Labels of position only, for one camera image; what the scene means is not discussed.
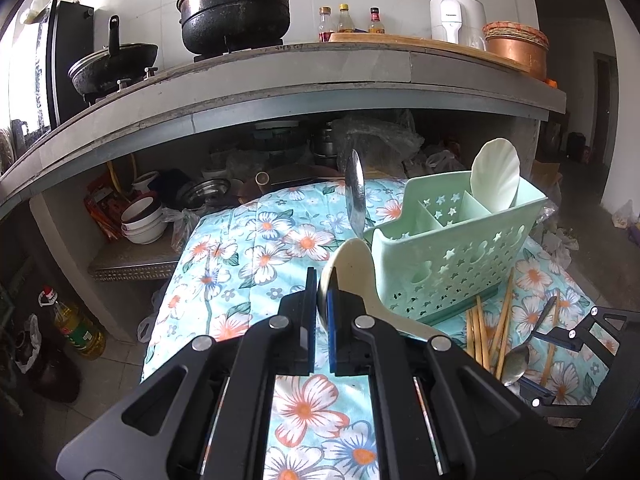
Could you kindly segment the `grey concrete counter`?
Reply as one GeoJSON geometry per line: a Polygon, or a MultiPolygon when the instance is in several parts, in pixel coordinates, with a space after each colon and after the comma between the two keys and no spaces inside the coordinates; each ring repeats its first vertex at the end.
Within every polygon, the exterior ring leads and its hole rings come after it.
{"type": "Polygon", "coordinates": [[[564,92],[486,52],[289,44],[183,65],[90,106],[1,178],[1,212],[111,159],[206,131],[303,114],[436,108],[545,120],[564,92]]]}

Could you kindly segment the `large steel spoon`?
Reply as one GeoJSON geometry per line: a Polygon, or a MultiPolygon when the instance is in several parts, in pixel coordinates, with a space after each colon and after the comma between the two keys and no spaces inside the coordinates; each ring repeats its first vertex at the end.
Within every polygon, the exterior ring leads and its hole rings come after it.
{"type": "Polygon", "coordinates": [[[347,159],[345,200],[350,227],[356,237],[361,238],[366,224],[366,191],[364,190],[362,165],[356,150],[352,150],[347,159]]]}

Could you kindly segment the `small steel spoon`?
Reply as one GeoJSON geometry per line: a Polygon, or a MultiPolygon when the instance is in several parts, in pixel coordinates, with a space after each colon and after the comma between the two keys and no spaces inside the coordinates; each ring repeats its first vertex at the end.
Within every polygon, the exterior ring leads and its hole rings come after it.
{"type": "Polygon", "coordinates": [[[521,344],[510,350],[504,358],[503,369],[500,376],[500,380],[503,385],[513,385],[514,382],[517,382],[521,377],[524,376],[529,364],[528,345],[530,341],[537,335],[538,330],[541,328],[542,323],[553,309],[555,303],[555,296],[552,296],[548,299],[547,303],[544,305],[544,308],[541,311],[541,314],[538,316],[538,320],[534,324],[532,331],[521,344]]]}

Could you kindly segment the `large black stock pot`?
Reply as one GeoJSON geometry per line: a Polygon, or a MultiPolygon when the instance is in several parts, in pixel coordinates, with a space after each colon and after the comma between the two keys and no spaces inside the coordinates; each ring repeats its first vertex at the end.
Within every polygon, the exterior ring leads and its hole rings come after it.
{"type": "Polygon", "coordinates": [[[290,0],[177,0],[186,50],[204,58],[277,46],[291,25],[290,0]]]}

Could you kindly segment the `yellow cap sauce bottle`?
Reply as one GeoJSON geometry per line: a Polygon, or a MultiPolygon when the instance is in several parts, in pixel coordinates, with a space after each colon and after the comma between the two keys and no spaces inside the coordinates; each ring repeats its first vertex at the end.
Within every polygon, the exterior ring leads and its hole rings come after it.
{"type": "Polygon", "coordinates": [[[337,31],[338,32],[354,32],[356,27],[349,13],[349,5],[341,3],[338,6],[337,31]]]}

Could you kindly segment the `red cap sauce bottle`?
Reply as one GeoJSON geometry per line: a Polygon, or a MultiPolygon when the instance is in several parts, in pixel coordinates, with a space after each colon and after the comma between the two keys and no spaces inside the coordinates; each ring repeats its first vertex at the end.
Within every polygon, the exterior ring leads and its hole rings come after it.
{"type": "Polygon", "coordinates": [[[384,34],[385,27],[381,21],[380,9],[377,6],[370,7],[370,34],[384,34]]]}

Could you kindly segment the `mint green utensil caddy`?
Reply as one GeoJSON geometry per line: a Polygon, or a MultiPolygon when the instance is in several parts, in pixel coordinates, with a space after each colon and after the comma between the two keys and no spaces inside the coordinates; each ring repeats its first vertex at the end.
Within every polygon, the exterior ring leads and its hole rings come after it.
{"type": "Polygon", "coordinates": [[[436,324],[496,293],[546,196],[521,178],[512,205],[491,212],[467,171],[407,181],[400,216],[364,232],[375,285],[388,310],[436,324]]]}

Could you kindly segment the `wooden cutting board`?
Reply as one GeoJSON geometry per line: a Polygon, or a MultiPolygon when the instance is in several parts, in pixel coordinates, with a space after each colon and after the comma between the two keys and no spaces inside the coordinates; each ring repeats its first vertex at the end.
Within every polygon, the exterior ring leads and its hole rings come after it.
{"type": "Polygon", "coordinates": [[[368,32],[332,32],[330,42],[338,44],[375,44],[376,46],[407,47],[412,50],[432,49],[438,52],[454,53],[482,60],[496,65],[529,73],[529,68],[519,62],[473,47],[460,46],[448,41],[425,39],[413,36],[369,34],[368,32]]]}

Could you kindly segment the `copper pot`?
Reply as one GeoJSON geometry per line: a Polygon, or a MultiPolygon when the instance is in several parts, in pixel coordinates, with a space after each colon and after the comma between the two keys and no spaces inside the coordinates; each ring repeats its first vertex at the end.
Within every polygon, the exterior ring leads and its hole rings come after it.
{"type": "Polygon", "coordinates": [[[518,22],[495,21],[483,27],[483,34],[488,52],[521,63],[536,79],[547,79],[549,39],[541,30],[518,22]]]}

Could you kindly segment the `dark vinegar bottle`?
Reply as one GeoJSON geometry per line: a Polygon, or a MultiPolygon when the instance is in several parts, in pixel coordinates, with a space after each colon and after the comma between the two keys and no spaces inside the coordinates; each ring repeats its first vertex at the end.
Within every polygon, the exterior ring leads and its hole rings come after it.
{"type": "Polygon", "coordinates": [[[329,42],[333,34],[332,9],[329,6],[320,6],[318,39],[320,42],[329,42]]]}

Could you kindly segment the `steel bowl under counter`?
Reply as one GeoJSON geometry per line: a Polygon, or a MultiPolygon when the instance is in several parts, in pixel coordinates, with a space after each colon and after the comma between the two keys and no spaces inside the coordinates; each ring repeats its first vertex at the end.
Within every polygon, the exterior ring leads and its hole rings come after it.
{"type": "Polygon", "coordinates": [[[236,204],[236,198],[230,194],[231,183],[227,179],[207,179],[190,182],[178,191],[176,204],[178,209],[198,209],[228,207],[236,204]]]}

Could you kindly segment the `stack of white bowls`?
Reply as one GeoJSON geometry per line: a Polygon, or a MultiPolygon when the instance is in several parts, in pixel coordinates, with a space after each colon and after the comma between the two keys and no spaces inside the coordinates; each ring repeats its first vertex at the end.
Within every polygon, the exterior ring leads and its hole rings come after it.
{"type": "Polygon", "coordinates": [[[122,236],[136,245],[149,245],[159,240],[166,230],[160,199],[152,193],[138,197],[122,213],[122,236]]]}

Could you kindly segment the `cooking oil bottle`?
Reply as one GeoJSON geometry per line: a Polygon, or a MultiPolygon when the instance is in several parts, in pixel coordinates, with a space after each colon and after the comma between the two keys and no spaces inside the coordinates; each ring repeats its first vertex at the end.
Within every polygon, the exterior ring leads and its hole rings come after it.
{"type": "Polygon", "coordinates": [[[38,304],[50,313],[53,325],[80,356],[90,361],[102,356],[106,348],[106,336],[84,310],[62,300],[58,292],[48,285],[43,286],[38,304]]]}

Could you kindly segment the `white shell rice paddle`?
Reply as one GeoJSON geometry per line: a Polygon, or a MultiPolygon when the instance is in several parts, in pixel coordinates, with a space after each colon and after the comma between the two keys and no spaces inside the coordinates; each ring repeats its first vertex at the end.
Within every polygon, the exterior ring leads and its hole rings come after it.
{"type": "Polygon", "coordinates": [[[473,197],[492,214],[508,209],[518,192],[520,168],[518,152],[509,140],[486,142],[472,163],[473,197]]]}

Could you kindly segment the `cream rice spoon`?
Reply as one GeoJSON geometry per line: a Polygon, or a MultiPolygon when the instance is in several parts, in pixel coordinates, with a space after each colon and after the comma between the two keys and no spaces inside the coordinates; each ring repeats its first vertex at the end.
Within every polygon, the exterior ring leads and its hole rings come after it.
{"type": "Polygon", "coordinates": [[[429,341],[435,336],[444,336],[440,330],[422,323],[409,320],[388,310],[380,297],[375,285],[374,263],[369,247],[364,240],[351,238],[346,240],[330,255],[326,262],[319,282],[319,315],[322,326],[327,330],[329,326],[326,296],[328,296],[330,277],[337,272],[337,284],[341,290],[360,296],[368,315],[379,318],[394,326],[398,332],[414,339],[429,341]]]}

